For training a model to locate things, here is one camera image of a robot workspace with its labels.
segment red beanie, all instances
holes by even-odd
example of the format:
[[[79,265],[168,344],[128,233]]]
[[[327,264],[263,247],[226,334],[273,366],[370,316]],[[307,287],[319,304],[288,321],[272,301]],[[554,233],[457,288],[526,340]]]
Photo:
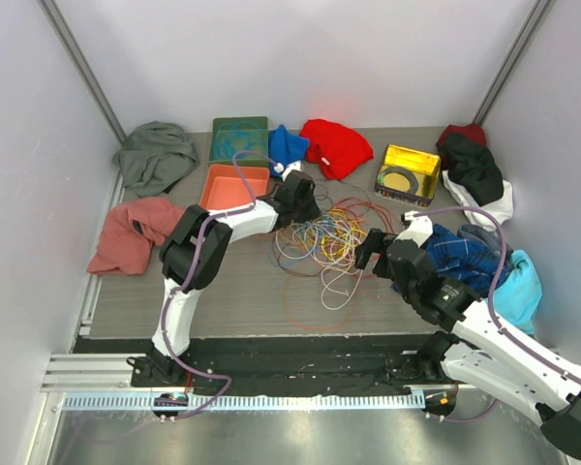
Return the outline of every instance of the red beanie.
[[[450,124],[445,128],[445,131],[443,131],[439,140],[437,140],[437,147],[447,139],[447,136],[449,136],[450,133],[460,133],[467,139],[486,146],[486,135],[484,134],[484,130],[479,124],[472,123],[467,126],[454,126],[453,124]]]
[[[373,159],[372,147],[357,131],[324,119],[311,119],[299,135],[310,140],[306,161],[318,163],[327,179],[344,179]]]

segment black base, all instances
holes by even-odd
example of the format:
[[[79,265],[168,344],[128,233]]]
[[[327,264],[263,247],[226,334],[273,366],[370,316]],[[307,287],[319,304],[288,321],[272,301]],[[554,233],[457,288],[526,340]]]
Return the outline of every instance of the black base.
[[[201,371],[232,377],[229,395],[303,397],[313,395],[391,395],[408,393],[408,385],[447,383],[428,379],[414,352],[430,335],[255,337],[193,339],[182,357]],[[82,340],[76,353],[146,352],[151,342]],[[182,388],[187,377],[168,384],[158,372],[134,372],[135,388]],[[195,377],[195,392],[211,395],[222,382]]]

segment pink cloth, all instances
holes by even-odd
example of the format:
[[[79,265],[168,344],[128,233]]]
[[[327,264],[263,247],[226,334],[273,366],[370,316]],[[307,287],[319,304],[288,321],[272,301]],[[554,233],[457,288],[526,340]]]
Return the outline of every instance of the pink cloth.
[[[92,274],[142,274],[153,244],[161,246],[181,219],[184,208],[167,199],[148,197],[124,201],[106,217],[97,254],[88,264]],[[142,233],[134,228],[138,222]]]

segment gray cloth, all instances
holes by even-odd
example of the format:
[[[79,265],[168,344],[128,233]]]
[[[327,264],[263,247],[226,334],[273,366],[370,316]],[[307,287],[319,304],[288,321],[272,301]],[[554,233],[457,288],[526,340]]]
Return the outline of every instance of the gray cloth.
[[[183,128],[158,121],[135,128],[113,161],[123,176],[123,186],[139,197],[167,192],[200,163],[196,147]]]
[[[478,240],[486,245],[489,249],[495,252],[498,256],[502,251],[502,242],[500,238],[493,232],[486,231],[478,225],[463,225],[458,229],[458,236],[464,239]],[[514,265],[510,260],[512,255],[512,247],[510,244],[505,244],[505,264],[507,269],[514,269]]]

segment wooden floor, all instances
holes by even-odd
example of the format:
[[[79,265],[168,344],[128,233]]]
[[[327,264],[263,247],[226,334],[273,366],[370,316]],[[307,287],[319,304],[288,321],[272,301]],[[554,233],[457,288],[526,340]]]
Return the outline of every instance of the wooden floor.
[[[366,163],[345,181],[325,181],[314,165],[309,172],[326,188],[335,202],[346,197],[364,197],[369,193],[373,202],[389,208],[399,217],[410,208],[372,194],[381,156],[389,143],[434,152],[435,141],[443,128],[363,129],[359,132],[372,144],[375,160]],[[193,134],[200,158],[208,157],[210,134]],[[181,206],[199,201],[208,166],[202,163],[182,179],[168,198]],[[127,191],[124,200],[137,197]],[[450,194],[439,186],[430,208],[454,205]],[[324,201],[321,206],[327,207]],[[436,219],[453,231],[465,223],[462,213],[442,215]],[[374,227],[380,227],[376,217]],[[290,277],[269,259],[271,237],[250,237],[232,244],[228,249],[217,278],[202,293],[192,325],[194,337],[364,334],[364,333],[425,333],[435,330],[424,323],[412,308],[390,289],[388,281],[378,278],[361,281],[351,302],[339,311],[321,306],[320,278]],[[307,263],[303,269],[310,268]],[[90,330],[92,338],[148,338],[157,327],[163,297],[163,276],[158,250],[153,251],[145,274],[140,276],[105,276]],[[352,281],[346,283],[352,289]],[[328,295],[330,306],[339,304],[335,295]]]

